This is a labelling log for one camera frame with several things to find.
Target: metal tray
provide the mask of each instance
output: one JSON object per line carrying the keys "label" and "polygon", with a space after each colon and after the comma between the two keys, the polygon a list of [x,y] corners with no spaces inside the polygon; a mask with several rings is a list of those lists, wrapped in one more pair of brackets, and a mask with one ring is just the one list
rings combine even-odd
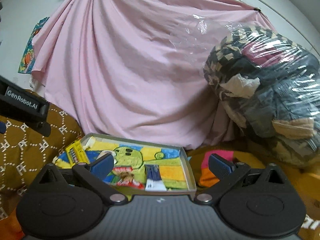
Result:
{"label": "metal tray", "polygon": [[171,149],[176,149],[180,151],[180,160],[182,163],[182,168],[185,173],[188,189],[186,190],[170,190],[170,191],[145,191],[145,190],[139,190],[139,189],[134,189],[131,187],[122,187],[122,186],[112,186],[121,193],[125,195],[190,195],[191,199],[195,197],[196,194],[196,182],[195,178],[193,176],[191,166],[189,164],[187,154],[184,151],[182,147],[177,147],[177,146],[171,146],[171,145],[164,145],[164,144],[155,144],[155,143],[149,143],[149,142],[143,142],[143,141],[137,141],[137,140],[130,140],[130,139],[125,139],[125,138],[119,138],[119,137],[114,137],[106,134],[96,134],[96,133],[89,133],[86,136],[84,136],[81,139],[81,144],[85,145],[89,138],[91,136],[94,136],[96,140],[100,141],[107,141],[107,142],[114,142],[114,143],[127,143],[127,144],[140,144],[144,146],[152,146],[152,147],[160,147],[160,148],[171,148]]}

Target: pink sheet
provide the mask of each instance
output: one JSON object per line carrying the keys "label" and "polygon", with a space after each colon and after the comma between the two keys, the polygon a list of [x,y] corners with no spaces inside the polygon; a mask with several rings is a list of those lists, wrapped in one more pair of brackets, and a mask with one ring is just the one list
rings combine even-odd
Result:
{"label": "pink sheet", "polygon": [[33,39],[32,74],[85,133],[186,148],[233,139],[233,122],[187,51],[169,41],[192,14],[273,29],[234,0],[65,0]]}

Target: brown patterned fabric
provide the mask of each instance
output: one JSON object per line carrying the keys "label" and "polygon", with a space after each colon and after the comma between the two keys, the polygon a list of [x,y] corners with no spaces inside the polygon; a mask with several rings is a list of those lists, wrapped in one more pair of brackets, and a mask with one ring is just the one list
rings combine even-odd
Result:
{"label": "brown patterned fabric", "polygon": [[62,109],[50,104],[47,122],[51,135],[44,137],[24,123],[3,116],[7,131],[0,134],[0,220],[15,208],[19,197],[41,168],[63,149],[82,137],[77,122]]}

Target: clear plastic bag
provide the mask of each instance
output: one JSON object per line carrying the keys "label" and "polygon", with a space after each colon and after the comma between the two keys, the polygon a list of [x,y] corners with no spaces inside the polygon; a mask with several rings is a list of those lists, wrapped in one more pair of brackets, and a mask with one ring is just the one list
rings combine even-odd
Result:
{"label": "clear plastic bag", "polygon": [[[181,29],[180,39],[172,35],[171,42],[176,48],[189,46],[195,66],[201,65],[202,54],[210,54],[203,75],[245,136],[295,166],[320,161],[317,58],[260,26],[194,19]],[[201,56],[193,58],[196,53]]]}
{"label": "clear plastic bag", "polygon": [[221,42],[231,31],[248,26],[248,23],[217,22],[193,14],[181,19],[170,33],[170,42],[181,52],[185,61],[199,70],[203,77],[203,66],[213,46]]}

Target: orange fabric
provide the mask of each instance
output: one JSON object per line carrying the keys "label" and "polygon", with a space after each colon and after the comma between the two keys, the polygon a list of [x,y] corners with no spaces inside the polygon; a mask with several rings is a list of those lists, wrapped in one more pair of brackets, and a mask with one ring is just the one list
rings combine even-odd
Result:
{"label": "orange fabric", "polygon": [[199,186],[201,187],[211,187],[214,184],[219,182],[219,179],[212,174],[209,168],[204,168],[201,170],[201,177],[198,182]]}
{"label": "orange fabric", "polygon": [[20,240],[24,237],[21,226],[16,217],[16,210],[0,221],[1,240]]}

